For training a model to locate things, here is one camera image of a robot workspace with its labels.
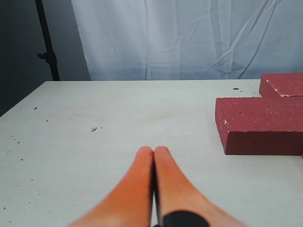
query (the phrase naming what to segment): white debris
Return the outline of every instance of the white debris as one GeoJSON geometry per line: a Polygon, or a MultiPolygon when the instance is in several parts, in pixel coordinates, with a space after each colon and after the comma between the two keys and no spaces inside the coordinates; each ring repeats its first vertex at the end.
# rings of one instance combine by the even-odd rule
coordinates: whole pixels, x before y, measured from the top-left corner
{"type": "Polygon", "coordinates": [[[91,128],[91,131],[95,131],[95,130],[97,130],[98,129],[98,127],[92,127],[91,128]]]}

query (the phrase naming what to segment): brick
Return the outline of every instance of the brick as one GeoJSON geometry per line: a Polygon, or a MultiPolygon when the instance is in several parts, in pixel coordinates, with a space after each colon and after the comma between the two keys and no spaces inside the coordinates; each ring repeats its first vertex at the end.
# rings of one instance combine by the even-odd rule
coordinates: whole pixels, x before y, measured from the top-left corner
{"type": "Polygon", "coordinates": [[[303,96],[303,73],[264,74],[259,93],[262,97],[303,96]]]}
{"type": "Polygon", "coordinates": [[[226,155],[303,153],[303,97],[218,98],[215,120],[226,155]]]}

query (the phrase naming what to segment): gray wall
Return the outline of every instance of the gray wall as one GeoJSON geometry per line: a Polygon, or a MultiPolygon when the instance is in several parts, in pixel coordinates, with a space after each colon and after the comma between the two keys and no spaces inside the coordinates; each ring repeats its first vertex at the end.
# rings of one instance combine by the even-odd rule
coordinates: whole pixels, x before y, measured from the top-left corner
{"type": "MultiPolygon", "coordinates": [[[[62,80],[90,80],[69,0],[44,0],[53,49],[62,80]]],[[[0,5],[0,116],[47,80],[49,65],[35,0],[0,5]]]]}

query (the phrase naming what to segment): white table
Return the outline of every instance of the white table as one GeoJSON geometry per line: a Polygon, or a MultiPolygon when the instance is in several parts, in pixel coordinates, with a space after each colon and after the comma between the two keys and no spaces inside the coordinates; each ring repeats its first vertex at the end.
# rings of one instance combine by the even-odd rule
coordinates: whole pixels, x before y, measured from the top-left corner
{"type": "Polygon", "coordinates": [[[143,145],[168,146],[202,193],[248,225],[303,226],[302,158],[226,156],[220,143],[215,99],[259,96],[258,86],[44,83],[0,118],[0,226],[67,225],[115,187],[143,145]]]}

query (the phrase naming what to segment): white curtain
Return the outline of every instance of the white curtain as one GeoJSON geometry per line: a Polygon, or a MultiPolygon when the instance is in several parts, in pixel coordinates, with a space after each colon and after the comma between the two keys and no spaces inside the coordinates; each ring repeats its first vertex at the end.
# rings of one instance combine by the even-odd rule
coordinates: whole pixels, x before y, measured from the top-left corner
{"type": "Polygon", "coordinates": [[[92,80],[303,71],[303,0],[72,0],[92,80]]]}

